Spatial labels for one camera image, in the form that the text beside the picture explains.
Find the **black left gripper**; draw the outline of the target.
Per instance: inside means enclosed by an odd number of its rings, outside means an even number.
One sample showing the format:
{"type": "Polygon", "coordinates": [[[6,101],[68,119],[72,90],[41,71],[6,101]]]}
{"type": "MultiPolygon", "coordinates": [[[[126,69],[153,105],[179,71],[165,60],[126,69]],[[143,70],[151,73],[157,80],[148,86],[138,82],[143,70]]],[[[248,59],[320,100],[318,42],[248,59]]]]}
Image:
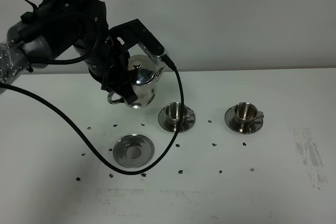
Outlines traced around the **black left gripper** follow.
{"type": "Polygon", "coordinates": [[[135,19],[115,26],[93,56],[86,60],[90,75],[110,92],[110,103],[133,104],[137,95],[133,90],[128,72],[129,49],[139,42],[153,53],[163,52],[163,45],[139,20],[135,19]]]}

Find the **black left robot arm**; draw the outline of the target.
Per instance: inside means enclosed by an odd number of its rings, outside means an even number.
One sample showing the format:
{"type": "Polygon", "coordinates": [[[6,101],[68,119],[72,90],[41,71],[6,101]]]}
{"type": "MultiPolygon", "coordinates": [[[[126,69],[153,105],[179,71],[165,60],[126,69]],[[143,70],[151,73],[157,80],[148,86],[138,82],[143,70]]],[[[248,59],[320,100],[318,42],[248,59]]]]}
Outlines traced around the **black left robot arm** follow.
{"type": "Polygon", "coordinates": [[[112,28],[106,19],[100,0],[43,0],[8,30],[1,83],[24,71],[84,62],[109,103],[147,106],[164,69],[164,47],[138,19],[112,28]]]}

